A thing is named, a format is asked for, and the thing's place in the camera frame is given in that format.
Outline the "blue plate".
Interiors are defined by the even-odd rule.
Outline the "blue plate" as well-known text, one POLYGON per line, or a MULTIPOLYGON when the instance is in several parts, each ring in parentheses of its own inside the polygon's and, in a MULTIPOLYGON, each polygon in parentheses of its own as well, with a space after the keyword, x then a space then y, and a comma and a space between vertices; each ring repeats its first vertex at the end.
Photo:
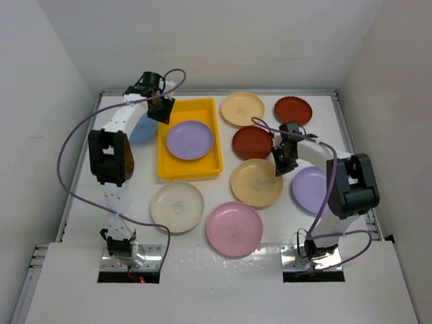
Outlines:
POLYGON ((153 120, 144 114, 134 127, 129 137, 129 142, 132 145, 142 144, 149 140, 158 129, 158 121, 153 120))

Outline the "dark red plate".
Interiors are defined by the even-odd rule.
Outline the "dark red plate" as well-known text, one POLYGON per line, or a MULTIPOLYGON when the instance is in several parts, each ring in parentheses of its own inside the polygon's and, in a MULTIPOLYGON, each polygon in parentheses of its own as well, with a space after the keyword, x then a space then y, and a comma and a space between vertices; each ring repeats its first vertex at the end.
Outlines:
POLYGON ((304 126, 312 116, 313 110, 308 102, 299 97, 283 97, 280 98, 274 106, 274 115, 281 123, 296 122, 304 126))
POLYGON ((262 128, 246 126, 232 138, 235 154, 243 159, 266 159, 273 148, 273 137, 262 128))

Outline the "purple plate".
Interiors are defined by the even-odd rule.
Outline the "purple plate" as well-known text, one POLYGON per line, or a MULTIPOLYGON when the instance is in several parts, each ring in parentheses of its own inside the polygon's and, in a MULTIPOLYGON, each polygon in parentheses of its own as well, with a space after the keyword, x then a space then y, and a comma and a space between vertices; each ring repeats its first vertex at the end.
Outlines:
POLYGON ((316 215, 327 193, 327 177, 318 167, 305 167, 294 176, 292 192, 301 207, 316 215))
POLYGON ((168 131, 168 151, 178 159, 192 161, 204 157, 213 147, 214 135, 206 124, 188 120, 168 131))

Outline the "beige plate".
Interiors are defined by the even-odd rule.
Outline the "beige plate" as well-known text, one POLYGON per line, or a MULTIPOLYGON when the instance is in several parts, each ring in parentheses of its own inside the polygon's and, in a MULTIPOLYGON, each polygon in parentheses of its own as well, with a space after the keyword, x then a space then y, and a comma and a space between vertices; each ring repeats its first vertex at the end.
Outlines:
POLYGON ((281 195, 284 181, 275 175, 275 166, 271 162, 249 159, 232 172, 231 188, 241 202, 252 207, 267 207, 281 195))
POLYGON ((255 94, 235 92, 226 96, 222 101, 221 114, 233 126, 250 126, 253 117, 262 118, 264 116, 265 105, 255 94))

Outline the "beige plate top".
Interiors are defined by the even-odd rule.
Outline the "beige plate top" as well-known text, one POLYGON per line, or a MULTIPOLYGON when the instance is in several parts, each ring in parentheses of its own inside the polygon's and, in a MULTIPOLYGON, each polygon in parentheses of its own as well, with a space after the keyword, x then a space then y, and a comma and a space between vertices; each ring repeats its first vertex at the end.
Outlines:
POLYGON ((255 94, 235 92, 226 96, 222 101, 221 114, 233 126, 250 126, 253 117, 262 118, 264 116, 265 105, 255 94))

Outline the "pink plate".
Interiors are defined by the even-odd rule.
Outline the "pink plate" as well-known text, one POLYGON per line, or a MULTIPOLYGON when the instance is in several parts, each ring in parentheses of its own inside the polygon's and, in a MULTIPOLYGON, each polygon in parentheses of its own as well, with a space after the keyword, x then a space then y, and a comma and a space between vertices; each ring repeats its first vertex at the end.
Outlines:
POLYGON ((225 202, 207 217, 207 239, 218 253, 227 257, 240 258, 254 252, 263 232, 260 215, 243 202, 225 202))

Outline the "cream white plate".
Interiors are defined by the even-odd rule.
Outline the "cream white plate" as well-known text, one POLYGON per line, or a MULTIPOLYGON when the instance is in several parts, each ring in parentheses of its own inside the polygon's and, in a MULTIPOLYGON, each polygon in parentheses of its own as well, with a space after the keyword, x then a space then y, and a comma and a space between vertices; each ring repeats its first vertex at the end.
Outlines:
POLYGON ((198 188, 187 182, 173 182, 162 187, 152 198, 151 217, 171 233, 190 231, 201 221, 204 198, 198 188))

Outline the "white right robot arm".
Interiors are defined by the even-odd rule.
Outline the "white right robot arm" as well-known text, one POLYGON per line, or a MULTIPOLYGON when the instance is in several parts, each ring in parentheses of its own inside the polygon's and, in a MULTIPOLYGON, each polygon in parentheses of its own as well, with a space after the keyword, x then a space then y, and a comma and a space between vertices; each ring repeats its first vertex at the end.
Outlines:
POLYGON ((371 159, 364 153, 334 149, 314 134, 302 134, 296 122, 279 126, 281 142, 271 149, 277 177, 293 171, 302 159, 326 174, 326 193, 313 224, 306 232, 304 256, 331 254, 351 223, 379 204, 371 159))

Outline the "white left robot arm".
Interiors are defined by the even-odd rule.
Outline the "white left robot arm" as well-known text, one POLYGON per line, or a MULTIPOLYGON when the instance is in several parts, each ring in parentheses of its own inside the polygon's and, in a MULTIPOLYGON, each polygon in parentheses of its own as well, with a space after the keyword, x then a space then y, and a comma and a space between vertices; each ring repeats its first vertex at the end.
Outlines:
POLYGON ((169 122, 175 99, 172 94, 153 97, 172 90, 176 82, 157 76, 155 80, 139 81, 130 86, 123 95, 121 106, 111 119, 99 130, 88 134, 88 152, 90 171, 101 185, 109 212, 109 226, 101 230, 101 236, 107 244, 109 256, 127 265, 137 268, 144 262, 144 255, 139 252, 136 228, 129 226, 121 217, 126 212, 128 198, 128 180, 134 173, 134 158, 129 137, 143 116, 156 122, 169 122))

